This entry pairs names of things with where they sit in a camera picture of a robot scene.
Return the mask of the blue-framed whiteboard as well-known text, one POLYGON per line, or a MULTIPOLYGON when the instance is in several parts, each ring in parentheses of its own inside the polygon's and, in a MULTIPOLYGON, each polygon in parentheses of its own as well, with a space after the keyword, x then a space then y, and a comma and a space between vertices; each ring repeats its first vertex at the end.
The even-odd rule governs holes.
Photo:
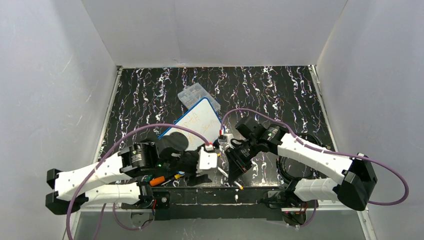
MULTIPOLYGON (((202 135, 210 143, 213 143, 215 140, 217 140, 220 135, 219 131, 221 120, 213 108, 211 102, 206 97, 202 98, 198 103, 196 103, 174 124, 190 129, 202 135)), ((204 144, 204 141, 194 134, 182 131, 177 128, 168 128, 160 135, 160 137, 169 135, 173 132, 179 132, 186 136, 188 139, 188 151, 196 150, 199 146, 204 144)))

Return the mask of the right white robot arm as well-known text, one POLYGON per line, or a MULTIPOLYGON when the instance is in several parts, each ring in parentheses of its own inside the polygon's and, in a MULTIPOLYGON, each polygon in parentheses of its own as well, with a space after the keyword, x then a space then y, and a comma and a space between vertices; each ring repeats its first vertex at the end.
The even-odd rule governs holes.
POLYGON ((352 210, 365 210, 378 179, 372 164, 363 155, 340 156, 299 138, 281 123, 264 127, 253 118, 244 117, 235 128, 244 139, 224 151, 229 182, 246 173, 259 153, 272 153, 293 159, 326 176, 293 179, 282 194, 283 200, 338 201, 352 210))

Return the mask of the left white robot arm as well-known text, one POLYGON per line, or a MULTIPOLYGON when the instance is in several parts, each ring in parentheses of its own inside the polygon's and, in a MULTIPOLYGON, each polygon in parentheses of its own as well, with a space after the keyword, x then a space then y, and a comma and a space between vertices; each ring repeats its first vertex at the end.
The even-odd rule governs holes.
POLYGON ((53 192, 45 197, 45 206, 55 215, 66 215, 82 207, 122 203, 139 209, 157 202, 153 187, 177 174, 195 186, 211 180, 201 171, 216 168, 218 153, 212 143, 194 149, 180 132, 160 139, 145 139, 126 146, 107 157, 76 170, 52 168, 46 182, 53 192))

